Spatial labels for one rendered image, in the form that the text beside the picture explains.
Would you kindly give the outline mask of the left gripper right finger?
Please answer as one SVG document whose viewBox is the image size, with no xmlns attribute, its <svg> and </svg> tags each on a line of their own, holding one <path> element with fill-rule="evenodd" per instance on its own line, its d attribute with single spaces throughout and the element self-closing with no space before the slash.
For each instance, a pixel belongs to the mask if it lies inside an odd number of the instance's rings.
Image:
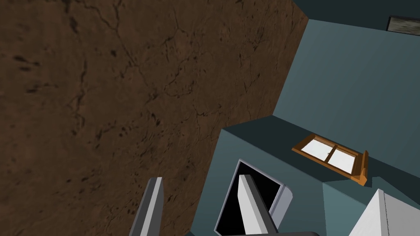
<svg viewBox="0 0 420 236">
<path fill-rule="evenodd" d="M 239 176 L 237 198 L 246 235 L 278 233 L 252 176 Z"/>
</svg>

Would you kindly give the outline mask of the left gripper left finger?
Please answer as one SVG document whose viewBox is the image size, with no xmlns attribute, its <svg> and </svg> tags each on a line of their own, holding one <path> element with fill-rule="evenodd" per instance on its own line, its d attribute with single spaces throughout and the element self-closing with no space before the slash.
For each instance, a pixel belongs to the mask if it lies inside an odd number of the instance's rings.
<svg viewBox="0 0 420 236">
<path fill-rule="evenodd" d="M 159 236 L 163 204 L 163 180 L 153 177 L 147 183 L 129 236 Z"/>
</svg>

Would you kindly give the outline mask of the wooden framed window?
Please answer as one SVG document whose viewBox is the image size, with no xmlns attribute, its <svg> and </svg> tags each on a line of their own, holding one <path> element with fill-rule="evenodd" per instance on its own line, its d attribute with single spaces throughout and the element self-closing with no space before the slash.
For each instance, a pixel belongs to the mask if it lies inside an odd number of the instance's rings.
<svg viewBox="0 0 420 236">
<path fill-rule="evenodd" d="M 310 134 L 292 150 L 364 186 L 368 180 L 369 153 L 360 153 L 317 134 Z"/>
</svg>

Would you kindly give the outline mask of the framed wall picture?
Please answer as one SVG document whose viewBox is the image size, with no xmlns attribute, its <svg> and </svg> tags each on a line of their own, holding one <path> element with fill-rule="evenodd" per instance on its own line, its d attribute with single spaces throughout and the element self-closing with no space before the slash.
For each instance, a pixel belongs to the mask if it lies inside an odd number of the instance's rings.
<svg viewBox="0 0 420 236">
<path fill-rule="evenodd" d="M 386 31 L 420 36 L 420 18 L 390 16 Z"/>
</svg>

